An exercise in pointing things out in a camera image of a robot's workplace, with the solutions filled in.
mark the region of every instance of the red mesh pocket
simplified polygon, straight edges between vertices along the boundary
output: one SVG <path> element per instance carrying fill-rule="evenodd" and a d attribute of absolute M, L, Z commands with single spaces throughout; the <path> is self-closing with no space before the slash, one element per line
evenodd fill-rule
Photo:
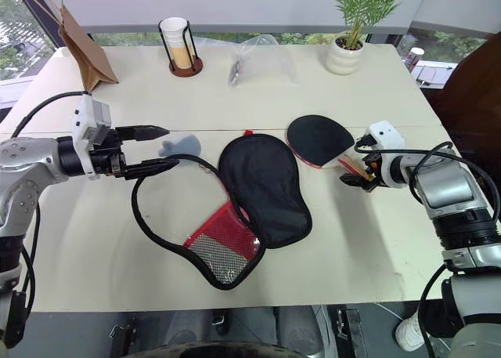
<path fill-rule="evenodd" d="M 231 284 L 257 256 L 260 244 L 229 201 L 186 240 L 184 247 L 201 258 L 220 283 Z"/>

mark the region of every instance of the white flower pot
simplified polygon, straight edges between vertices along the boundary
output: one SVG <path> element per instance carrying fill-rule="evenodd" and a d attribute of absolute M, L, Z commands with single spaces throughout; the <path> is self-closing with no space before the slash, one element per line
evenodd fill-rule
<path fill-rule="evenodd" d="M 362 51 L 363 42 L 362 47 L 358 50 L 345 50 L 334 40 L 329 46 L 326 68 L 335 74 L 350 74 L 359 68 Z"/>

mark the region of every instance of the plastic bag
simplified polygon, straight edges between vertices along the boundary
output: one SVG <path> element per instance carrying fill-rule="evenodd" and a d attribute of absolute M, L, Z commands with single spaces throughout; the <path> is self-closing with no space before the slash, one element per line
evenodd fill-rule
<path fill-rule="evenodd" d="M 279 45 L 272 35 L 258 35 L 235 48 L 229 72 L 230 88 L 263 75 L 297 84 L 292 57 L 285 46 Z"/>

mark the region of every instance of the black cable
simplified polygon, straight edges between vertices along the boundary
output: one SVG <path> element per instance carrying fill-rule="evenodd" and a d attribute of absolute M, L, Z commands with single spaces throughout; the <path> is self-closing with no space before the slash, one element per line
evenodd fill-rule
<path fill-rule="evenodd" d="M 30 113 L 26 117 L 24 117 L 21 120 L 21 122 L 16 127 L 16 129 L 14 130 L 13 135 L 10 136 L 10 138 L 14 139 L 15 137 L 17 137 L 21 133 L 21 131 L 23 130 L 23 128 L 26 127 L 26 125 L 30 122 L 30 120 L 32 119 L 32 117 L 35 116 L 35 114 L 37 112 L 39 112 L 41 109 L 43 109 L 48 104 L 50 104 L 50 103 L 52 103 L 52 102 L 54 102 L 54 101 L 56 101 L 58 99 L 64 98 L 64 97 L 81 96 L 82 94 L 88 94 L 88 92 L 83 91 L 83 92 L 65 92 L 65 93 L 60 93 L 60 94 L 56 94 L 55 96 L 52 96 L 52 97 L 46 99 L 42 103 L 39 103 L 32 111 L 30 111 Z"/>
<path fill-rule="evenodd" d="M 430 339 L 428 338 L 428 334 L 426 333 L 426 329 L 424 328 L 424 314 L 426 311 L 426 298 L 428 293 L 430 292 L 431 287 L 435 283 L 435 281 L 440 277 L 442 272 L 445 270 L 445 264 L 442 264 L 440 268 L 431 276 L 431 279 L 428 281 L 426 286 L 424 287 L 423 294 L 421 295 L 420 304 L 417 306 L 417 321 L 420 325 L 421 334 L 423 335 L 424 344 L 426 346 L 426 350 L 428 351 L 428 356 L 430 358 L 435 358 L 435 354 L 433 351 L 433 346 L 431 346 Z"/>
<path fill-rule="evenodd" d="M 426 161 L 430 159 L 430 157 L 437 153 L 438 150 L 443 148 L 444 146 L 447 146 L 449 149 L 452 148 L 454 144 L 452 144 L 450 141 L 445 141 L 443 143 L 438 144 L 435 148 L 430 150 L 426 156 L 424 156 L 421 161 L 419 161 L 416 165 L 416 167 L 413 169 L 413 171 L 410 173 L 409 177 L 409 190 L 410 193 L 414 196 L 414 198 L 417 200 L 418 203 L 422 204 L 423 201 L 419 197 L 419 195 L 416 193 L 416 177 L 417 177 L 417 172 L 424 166 Z"/>
<path fill-rule="evenodd" d="M 30 278 L 30 298 L 28 299 L 28 306 L 26 311 L 26 320 L 27 320 L 28 317 L 30 316 L 31 309 L 33 308 L 33 303 L 34 303 L 34 290 L 35 290 L 34 270 L 33 266 L 31 265 L 31 260 L 30 256 L 28 255 L 28 251 L 26 251 L 26 248 L 24 246 L 23 250 L 21 251 L 21 254 L 23 256 L 24 262 L 26 263 L 26 270 Z"/>
<path fill-rule="evenodd" d="M 45 106 L 49 105 L 50 103 L 64 98 L 64 97 L 71 97 L 71 96 L 82 96 L 83 94 L 89 94 L 86 91 L 81 91 L 81 92 L 65 92 L 65 93 L 60 93 L 56 94 L 55 96 L 52 96 L 45 101 L 39 103 L 32 111 L 28 113 L 27 116 L 25 116 L 21 122 L 17 125 L 16 129 L 14 130 L 14 133 L 10 136 L 11 139 L 15 139 L 21 131 L 23 130 L 24 127 L 30 122 L 30 120 L 33 118 L 33 116 L 36 115 L 37 112 L 39 112 L 41 109 L 43 109 Z M 27 316 L 26 319 L 30 316 L 31 313 L 31 308 L 33 307 L 34 303 L 34 294 L 35 294 L 35 279 L 34 279 L 34 269 L 33 269 L 33 262 L 34 262 L 34 257 L 37 253 L 37 244 L 38 244 L 38 234 L 40 232 L 40 219 L 41 219 L 41 211 L 40 211 L 40 204 L 37 203 L 37 207 L 35 210 L 36 214 L 36 219 L 35 219 L 35 224 L 34 224 L 34 233 L 33 233 L 33 243 L 31 245 L 31 253 L 28 255 L 28 252 L 26 248 L 23 246 L 22 254 L 23 254 L 23 259 L 24 262 L 26 263 L 27 267 L 27 273 L 26 276 L 24 277 L 24 283 L 23 283 L 23 289 L 22 291 L 25 292 L 27 290 L 28 284 L 30 285 L 30 295 L 28 298 L 28 305 L 27 305 Z"/>
<path fill-rule="evenodd" d="M 40 204 L 37 203 L 37 207 L 35 209 L 33 242 L 31 243 L 31 252 L 30 252 L 31 265 L 34 264 L 34 257 L 37 254 L 38 233 L 40 232 L 40 218 L 41 218 Z M 28 282 L 29 282 L 29 277 L 28 273 L 26 273 L 26 276 L 24 277 L 23 292 L 25 292 L 28 289 Z"/>
<path fill-rule="evenodd" d="M 429 150 L 414 150 L 414 149 L 376 149 L 376 150 L 364 150 L 360 149 L 362 144 L 358 141 L 355 144 L 355 152 L 362 154 L 428 154 Z M 450 160 L 458 161 L 466 166 L 468 166 L 471 170 L 479 174 L 487 183 L 488 188 L 491 190 L 492 196 L 494 198 L 494 213 L 492 215 L 492 221 L 497 222 L 499 219 L 499 212 L 501 209 L 501 197 L 499 196 L 499 191 L 497 189 L 496 184 L 490 177 L 490 175 L 482 169 L 480 166 L 476 165 L 474 162 L 471 162 L 465 158 L 455 156 L 454 154 L 444 153 L 444 152 L 436 152 L 433 154 L 434 156 L 448 158 Z"/>

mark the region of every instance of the green leaves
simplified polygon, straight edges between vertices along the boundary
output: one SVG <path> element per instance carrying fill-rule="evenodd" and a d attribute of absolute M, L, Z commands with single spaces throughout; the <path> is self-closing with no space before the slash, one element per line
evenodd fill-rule
<path fill-rule="evenodd" d="M 397 0 L 334 0 L 350 27 L 347 47 L 354 49 L 364 27 L 373 26 L 391 15 L 398 7 Z"/>

